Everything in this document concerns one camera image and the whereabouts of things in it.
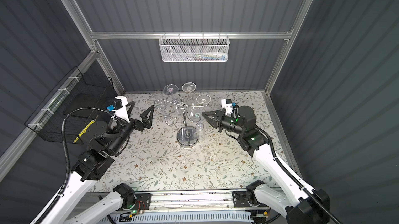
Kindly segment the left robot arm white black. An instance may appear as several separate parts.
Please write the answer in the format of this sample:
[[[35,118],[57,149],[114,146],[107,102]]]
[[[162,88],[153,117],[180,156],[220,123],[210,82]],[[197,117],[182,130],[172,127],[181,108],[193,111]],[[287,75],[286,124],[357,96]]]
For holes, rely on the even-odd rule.
[[[117,96],[105,109],[83,107],[71,111],[62,121],[61,139],[65,157],[65,179],[59,190],[33,219],[34,224],[95,224],[100,219],[120,208],[130,211],[137,198],[134,190],[125,183],[113,189],[99,203],[68,220],[83,196],[99,181],[109,167],[126,149],[133,131],[150,129],[153,123],[155,107],[151,105],[140,119],[132,119],[130,114],[135,103],[128,102],[125,96]],[[107,122],[95,121],[88,124],[77,135],[77,139],[87,144],[89,150],[80,154],[77,162],[71,165],[65,128],[68,119],[79,111],[97,111],[108,114],[116,122],[111,127]]]

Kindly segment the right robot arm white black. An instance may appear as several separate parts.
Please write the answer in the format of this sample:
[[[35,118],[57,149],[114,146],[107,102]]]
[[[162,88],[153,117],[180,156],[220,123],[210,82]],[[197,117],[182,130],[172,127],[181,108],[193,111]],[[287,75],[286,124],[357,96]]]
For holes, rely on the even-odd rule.
[[[316,191],[281,160],[270,135],[256,124],[254,110],[249,106],[238,107],[234,117],[225,112],[225,109],[203,112],[202,116],[219,132],[224,130],[228,136],[237,134],[242,149],[269,172],[283,191],[279,193],[258,180],[246,188],[248,202],[270,207],[289,224],[329,223],[332,220],[328,215],[329,196],[324,190]]]

